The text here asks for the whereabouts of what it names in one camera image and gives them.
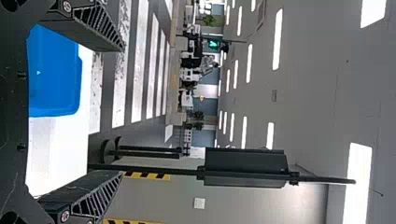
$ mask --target black rod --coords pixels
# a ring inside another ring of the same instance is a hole
[[[290,181],[290,182],[310,182],[310,183],[338,184],[338,185],[356,184],[356,181],[352,180],[352,179],[344,179],[344,178],[338,178],[338,177],[324,177],[324,176],[293,175],[291,173],[257,174],[257,173],[206,171],[204,174],[202,174],[202,176],[285,180],[285,181]]]
[[[131,147],[119,146],[119,150],[132,150],[132,151],[149,151],[149,152],[172,152],[181,153],[181,147],[168,148],[168,147]]]
[[[180,159],[180,155],[177,153],[155,153],[155,152],[136,152],[126,150],[111,150],[108,155],[113,156],[125,156],[125,157],[148,157],[148,158],[160,158],[160,159]]]
[[[337,177],[322,177],[322,176],[299,176],[288,173],[256,174],[256,173],[237,173],[237,172],[222,172],[222,171],[196,171],[196,170],[186,170],[186,169],[107,165],[107,164],[88,164],[88,168],[94,170],[116,170],[116,171],[125,171],[125,172],[156,173],[156,174],[168,174],[168,175],[198,175],[198,176],[216,176],[216,177],[233,177],[233,178],[252,178],[252,179],[284,180],[291,182],[310,182],[310,183],[338,184],[338,185],[356,184],[356,181],[351,179],[344,179]]]

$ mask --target white stripe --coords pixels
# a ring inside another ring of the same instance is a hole
[[[227,14],[226,14],[226,25],[229,25],[230,24],[230,6],[227,6]]]
[[[242,7],[239,7],[239,11],[238,11],[238,27],[236,30],[236,34],[238,36],[241,35],[242,32]]]
[[[161,115],[161,104],[163,99],[163,60],[165,52],[165,33],[161,31],[161,45],[160,45],[160,63],[158,68],[158,86],[157,86],[157,106],[155,115],[158,117]]]
[[[145,72],[146,38],[148,30],[149,1],[140,0],[137,18],[136,52],[134,56],[134,96],[132,123],[142,119],[143,81]]]
[[[247,145],[247,132],[248,132],[248,118],[244,117],[244,123],[242,124],[242,141],[241,141],[242,149],[245,149]]]
[[[166,101],[167,101],[167,93],[168,93],[168,78],[169,78],[169,58],[170,58],[170,46],[169,42],[166,41],[166,61],[165,61],[165,78],[163,83],[163,115],[166,114]]]
[[[154,106],[154,90],[155,90],[155,72],[157,68],[157,48],[158,48],[158,19],[155,14],[152,15],[152,31],[151,31],[151,50],[149,56],[148,70],[148,105],[146,119],[152,119]]]
[[[219,113],[219,130],[221,130],[221,126],[222,126],[222,110],[220,110]]]
[[[221,96],[221,80],[219,80],[218,96]]]
[[[230,69],[227,71],[227,86],[225,87],[225,91],[228,92],[230,90]]]
[[[173,135],[173,125],[168,125],[165,128],[165,143],[171,138]]]
[[[239,61],[235,61],[235,68],[233,70],[233,88],[236,89],[238,85],[238,69],[239,69]]]
[[[231,126],[230,126],[230,142],[233,141],[233,125],[235,123],[235,114],[231,114]]]
[[[91,106],[90,106],[90,134],[100,132],[100,116],[102,105],[103,85],[103,54],[93,54]]]
[[[223,134],[227,133],[227,112],[224,112]]]
[[[251,56],[253,54],[253,45],[250,44],[247,48],[247,83],[250,82],[251,75]]]
[[[129,35],[131,28],[132,0],[120,1],[119,30],[125,42],[125,51],[117,54],[113,95],[113,128],[124,125],[126,80],[128,76]]]
[[[273,122],[268,123],[267,129],[267,145],[266,147],[270,150],[274,147],[274,133],[275,133],[275,124]]]

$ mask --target gray floor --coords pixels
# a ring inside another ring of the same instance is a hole
[[[152,15],[155,14],[158,18],[159,33],[161,30],[166,35],[166,40],[169,41],[171,20],[168,15],[164,0],[149,0],[148,8],[148,33],[147,33],[147,45],[146,45],[146,64],[145,71],[149,70],[149,53],[151,48],[151,23]],[[120,11],[120,0],[108,2],[108,11],[112,18],[119,17]],[[118,136],[122,136],[122,143],[134,146],[152,146],[152,147],[168,147],[171,142],[164,142],[165,132],[165,117],[160,116],[155,119],[145,119],[146,117],[146,98],[148,92],[148,75],[145,73],[144,77],[144,91],[143,91],[143,104],[142,104],[142,121],[137,123],[131,123],[132,115],[132,99],[133,99],[133,87],[134,87],[134,53],[136,45],[136,28],[137,28],[137,15],[139,10],[139,1],[132,1],[132,12],[131,12],[131,33],[129,41],[129,57],[128,57],[128,76],[126,84],[126,96],[125,96],[125,121],[124,125],[113,129],[112,117],[113,117],[113,97],[114,97],[114,82],[116,73],[116,62],[117,53],[104,53],[102,56],[103,64],[103,87],[102,88],[102,100],[100,106],[100,132],[93,133],[90,135],[89,143],[89,162],[98,162],[99,160],[99,149],[103,141],[107,139],[115,139]],[[157,73],[158,76],[158,59],[157,56]],[[156,78],[155,86],[157,87],[158,78]]]

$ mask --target blue bin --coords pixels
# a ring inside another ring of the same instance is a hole
[[[78,44],[36,25],[27,39],[29,116],[59,117],[78,111],[82,60]]]

